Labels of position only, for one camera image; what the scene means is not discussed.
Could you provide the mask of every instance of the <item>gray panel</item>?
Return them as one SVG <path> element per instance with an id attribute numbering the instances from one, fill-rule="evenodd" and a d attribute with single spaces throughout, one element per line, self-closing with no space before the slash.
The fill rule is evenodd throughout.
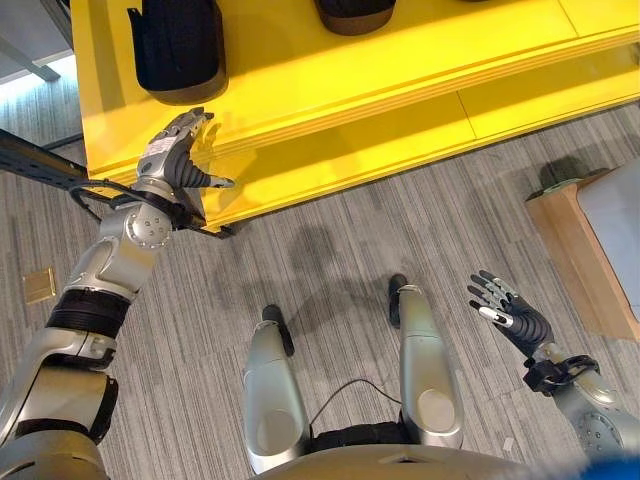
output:
<path id="1" fill-rule="evenodd" d="M 13 46 L 31 60 L 69 49 L 40 0 L 0 1 L 0 32 Z M 0 56 L 0 78 L 22 70 L 22 67 Z"/>

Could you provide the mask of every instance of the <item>robot leg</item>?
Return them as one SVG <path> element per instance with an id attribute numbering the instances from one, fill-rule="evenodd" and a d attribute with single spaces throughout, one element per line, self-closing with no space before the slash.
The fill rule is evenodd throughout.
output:
<path id="1" fill-rule="evenodd" d="M 272 320 L 256 326 L 245 369 L 245 443 L 257 474 L 304 455 L 310 438 L 309 420 L 283 346 L 283 328 L 283 322 Z"/>
<path id="2" fill-rule="evenodd" d="M 405 284 L 395 295 L 391 300 L 398 302 L 400 320 L 402 420 L 416 443 L 460 448 L 462 401 L 431 308 L 415 285 Z"/>

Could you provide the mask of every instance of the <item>white label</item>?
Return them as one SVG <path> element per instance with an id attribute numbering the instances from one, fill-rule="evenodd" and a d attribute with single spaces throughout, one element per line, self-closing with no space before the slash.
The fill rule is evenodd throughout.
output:
<path id="1" fill-rule="evenodd" d="M 147 145 L 147 148 L 140 158 L 150 157 L 151 155 L 157 155 L 159 153 L 170 150 L 175 140 L 176 137 L 164 137 L 160 140 L 156 140 L 155 142 L 150 143 L 149 145 Z"/>
<path id="2" fill-rule="evenodd" d="M 504 445 L 502 445 L 502 449 L 505 452 L 510 452 L 511 449 L 513 448 L 513 444 L 515 442 L 515 439 L 511 438 L 511 437 L 507 437 L 504 439 Z"/>

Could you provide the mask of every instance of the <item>black object on shelf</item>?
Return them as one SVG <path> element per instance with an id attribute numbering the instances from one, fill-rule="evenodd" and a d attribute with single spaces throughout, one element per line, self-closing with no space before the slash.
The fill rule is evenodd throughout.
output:
<path id="1" fill-rule="evenodd" d="M 214 0 L 143 0 L 128 9 L 138 83 L 171 105 L 202 103 L 227 87 L 222 14 Z"/>
<path id="2" fill-rule="evenodd" d="M 385 25 L 396 0 L 314 0 L 320 19 L 339 35 L 363 35 Z"/>

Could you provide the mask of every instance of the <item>gray carpet floor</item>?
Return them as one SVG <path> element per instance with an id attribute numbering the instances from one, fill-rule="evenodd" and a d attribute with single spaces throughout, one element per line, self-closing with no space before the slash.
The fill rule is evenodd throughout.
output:
<path id="1" fill-rule="evenodd" d="M 250 475 L 241 374 L 268 303 L 287 317 L 310 416 L 355 377 L 398 396 L 399 342 L 385 298 L 398 271 L 424 288 L 449 346 L 466 411 L 464 448 L 531 465 L 583 460 L 553 401 L 524 386 L 523 358 L 467 306 L 465 286 L 479 268 L 509 279 L 551 321 L 558 343 L 594 356 L 640 415 L 640 345 L 584 331 L 524 208 L 543 185 L 640 155 L 638 132 L 632 104 L 254 219 L 226 240 L 175 234 L 130 309 L 110 368 L 121 387 L 101 447 L 112 478 Z M 55 303 L 26 306 L 21 276 L 53 265 L 61 289 L 97 225 L 63 192 L 11 174 L 0 174 L 0 202 L 4 385 Z M 397 414 L 358 384 L 315 430 Z"/>

